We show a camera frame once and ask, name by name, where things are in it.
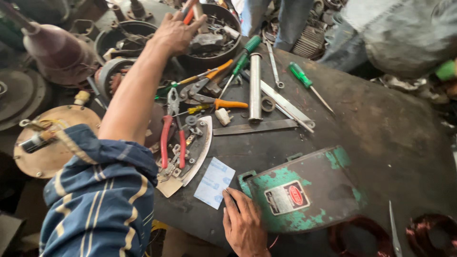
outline grey cloth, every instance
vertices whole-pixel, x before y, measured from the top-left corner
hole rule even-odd
[[[370,62],[399,78],[419,78],[457,56],[457,0],[350,0],[343,17]]]

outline man's right hand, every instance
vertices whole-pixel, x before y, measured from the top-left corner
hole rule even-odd
[[[182,12],[177,11],[175,15],[168,12],[148,44],[160,47],[167,51],[169,56],[186,54],[195,32],[206,21],[206,18],[207,16],[203,15],[191,25],[186,25],[182,22]]]
[[[236,200],[239,212],[229,193]],[[260,225],[260,212],[252,200],[233,188],[222,191],[224,196],[223,225],[225,237],[239,257],[271,257],[267,249],[267,233]]]

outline striped shirt sleeve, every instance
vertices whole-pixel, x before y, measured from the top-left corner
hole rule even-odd
[[[154,217],[157,166],[135,142],[98,139],[80,124],[58,135],[74,153],[47,183],[40,256],[142,256]]]

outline person's leg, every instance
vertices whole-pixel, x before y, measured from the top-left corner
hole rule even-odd
[[[259,33],[263,17],[271,0],[244,0],[241,12],[241,34],[251,37]]]
[[[274,47],[289,52],[306,26],[313,0],[282,0],[279,30]]]

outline green handle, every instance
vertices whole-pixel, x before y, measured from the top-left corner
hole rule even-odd
[[[308,89],[313,84],[313,82],[306,77],[305,72],[296,62],[290,62],[289,69],[297,77],[297,79],[303,83],[306,89]]]
[[[243,54],[241,55],[241,57],[239,58],[239,60],[238,60],[238,62],[237,62],[237,64],[236,64],[235,69],[233,69],[232,74],[236,76],[236,75],[238,74],[238,72],[239,72],[242,68],[244,68],[244,66],[246,66],[246,63],[248,63],[248,54],[247,54],[247,53],[243,53]]]
[[[248,50],[248,53],[252,53],[252,50],[254,50],[261,42],[261,39],[259,35],[255,35],[251,37],[251,39],[246,43],[244,48]]]

